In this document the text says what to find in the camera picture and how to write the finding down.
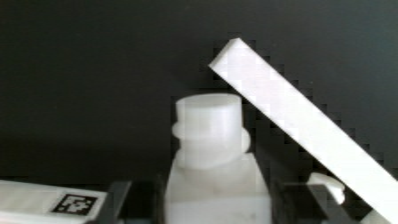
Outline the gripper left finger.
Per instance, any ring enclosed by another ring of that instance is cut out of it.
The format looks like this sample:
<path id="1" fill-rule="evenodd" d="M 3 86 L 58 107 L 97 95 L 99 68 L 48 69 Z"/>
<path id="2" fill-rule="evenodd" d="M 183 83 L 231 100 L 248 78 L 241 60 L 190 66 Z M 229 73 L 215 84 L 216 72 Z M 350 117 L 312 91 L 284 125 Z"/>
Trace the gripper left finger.
<path id="1" fill-rule="evenodd" d="M 121 213 L 129 193 L 131 182 L 115 181 L 106 191 L 105 203 L 99 209 L 97 217 L 87 224 L 121 224 Z"/>

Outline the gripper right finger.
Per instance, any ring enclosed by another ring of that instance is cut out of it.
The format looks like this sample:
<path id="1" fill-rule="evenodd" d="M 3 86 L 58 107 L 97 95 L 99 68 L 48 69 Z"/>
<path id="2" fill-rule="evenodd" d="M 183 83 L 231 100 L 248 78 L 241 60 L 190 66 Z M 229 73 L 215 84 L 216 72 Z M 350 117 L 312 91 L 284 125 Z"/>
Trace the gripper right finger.
<path id="1" fill-rule="evenodd" d="M 277 186 L 277 224 L 359 224 L 323 185 Z"/>

